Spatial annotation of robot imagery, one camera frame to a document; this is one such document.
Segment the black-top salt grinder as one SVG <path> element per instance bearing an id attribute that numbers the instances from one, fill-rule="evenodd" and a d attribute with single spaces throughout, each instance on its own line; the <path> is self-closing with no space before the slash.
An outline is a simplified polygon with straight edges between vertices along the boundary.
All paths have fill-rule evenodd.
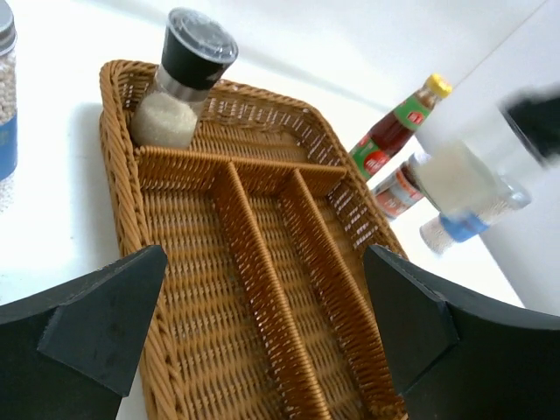
<path id="1" fill-rule="evenodd" d="M 559 86 L 524 89 L 479 112 L 413 167 L 423 195 L 460 217 L 559 165 Z"/>

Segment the right tall blue-label shaker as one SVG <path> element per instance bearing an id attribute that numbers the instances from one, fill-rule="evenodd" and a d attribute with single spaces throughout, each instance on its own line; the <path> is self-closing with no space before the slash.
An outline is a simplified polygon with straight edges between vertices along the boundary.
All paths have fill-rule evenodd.
<path id="1" fill-rule="evenodd" d="M 419 234 L 425 245 L 436 255 L 442 255 L 455 244 L 477 236 L 506 215 L 523 209 L 532 202 L 529 192 L 515 181 L 501 179 L 503 186 L 489 199 L 459 215 L 437 217 L 424 223 Z"/>

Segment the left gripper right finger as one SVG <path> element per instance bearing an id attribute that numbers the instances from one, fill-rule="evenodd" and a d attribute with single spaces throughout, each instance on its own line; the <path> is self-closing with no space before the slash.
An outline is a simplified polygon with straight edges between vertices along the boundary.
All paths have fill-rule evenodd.
<path id="1" fill-rule="evenodd" d="M 558 418 L 557 316 L 484 296 L 379 245 L 363 264 L 410 418 Z"/>

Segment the tall blue-label shaker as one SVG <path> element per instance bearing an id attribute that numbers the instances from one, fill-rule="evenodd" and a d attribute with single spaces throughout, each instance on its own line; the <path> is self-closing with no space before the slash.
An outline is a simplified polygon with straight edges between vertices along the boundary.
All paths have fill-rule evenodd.
<path id="1" fill-rule="evenodd" d="M 18 165 L 17 30 L 11 7 L 1 1 L 1 212 L 13 201 Z"/>
<path id="2" fill-rule="evenodd" d="M 455 244 L 477 236 L 506 215 L 523 209 L 532 202 L 529 192 L 515 181 L 501 179 L 503 186 L 489 199 L 459 215 L 437 217 L 424 223 L 419 234 L 425 245 L 436 255 L 442 255 Z"/>

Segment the left tall blue-label shaker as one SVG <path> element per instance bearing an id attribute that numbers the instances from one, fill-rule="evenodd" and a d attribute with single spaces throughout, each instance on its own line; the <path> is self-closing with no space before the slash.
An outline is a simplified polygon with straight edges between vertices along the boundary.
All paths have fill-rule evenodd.
<path id="1" fill-rule="evenodd" d="M 1 212 L 13 201 L 18 165 L 17 30 L 11 7 L 1 1 Z"/>

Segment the right spice jar white lid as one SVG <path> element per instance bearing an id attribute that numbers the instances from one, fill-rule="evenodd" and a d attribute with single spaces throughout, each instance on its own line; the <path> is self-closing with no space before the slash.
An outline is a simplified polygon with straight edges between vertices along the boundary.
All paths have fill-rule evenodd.
<path id="1" fill-rule="evenodd" d="M 423 151 L 411 154 L 406 161 L 403 161 L 371 190 L 374 202 L 390 221 L 397 219 L 424 197 L 413 169 L 426 162 L 430 157 Z"/>

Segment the brown wicker divided basket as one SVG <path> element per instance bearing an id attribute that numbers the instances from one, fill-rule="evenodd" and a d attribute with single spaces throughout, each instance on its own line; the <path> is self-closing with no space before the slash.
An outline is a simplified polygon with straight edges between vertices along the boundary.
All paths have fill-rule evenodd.
<path id="1" fill-rule="evenodd" d="M 140 361 L 148 417 L 404 419 L 362 264 L 370 245 L 402 248 L 330 124 L 221 80 L 190 148 L 137 146 L 155 71 L 100 71 L 119 249 L 168 257 Z"/>

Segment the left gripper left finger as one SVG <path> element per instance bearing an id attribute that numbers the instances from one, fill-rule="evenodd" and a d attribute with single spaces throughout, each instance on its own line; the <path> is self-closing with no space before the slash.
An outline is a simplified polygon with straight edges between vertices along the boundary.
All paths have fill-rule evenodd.
<path id="1" fill-rule="evenodd" d="M 165 276 L 151 245 L 1 307 L 3 419 L 114 419 Z"/>

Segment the red sauce bottle yellow cap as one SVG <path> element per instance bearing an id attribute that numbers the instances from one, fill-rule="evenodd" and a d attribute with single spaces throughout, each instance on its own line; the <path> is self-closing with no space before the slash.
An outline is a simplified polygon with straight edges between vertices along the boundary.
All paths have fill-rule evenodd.
<path id="1" fill-rule="evenodd" d="M 440 74 L 431 74 L 424 84 L 376 122 L 349 151 L 360 175 L 370 180 L 416 134 L 434 108 L 452 92 Z"/>

